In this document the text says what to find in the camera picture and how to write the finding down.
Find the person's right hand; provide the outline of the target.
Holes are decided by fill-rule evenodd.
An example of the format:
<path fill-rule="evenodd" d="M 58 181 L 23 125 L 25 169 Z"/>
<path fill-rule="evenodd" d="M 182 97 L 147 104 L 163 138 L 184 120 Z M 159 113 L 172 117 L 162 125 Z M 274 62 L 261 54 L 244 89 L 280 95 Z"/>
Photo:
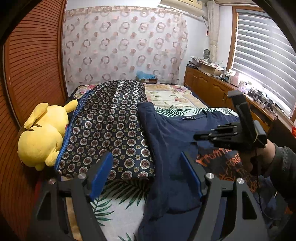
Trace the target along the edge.
<path fill-rule="evenodd" d="M 264 148 L 251 152 L 238 152 L 244 169 L 252 175 L 264 175 L 275 156 L 275 145 L 270 140 Z"/>

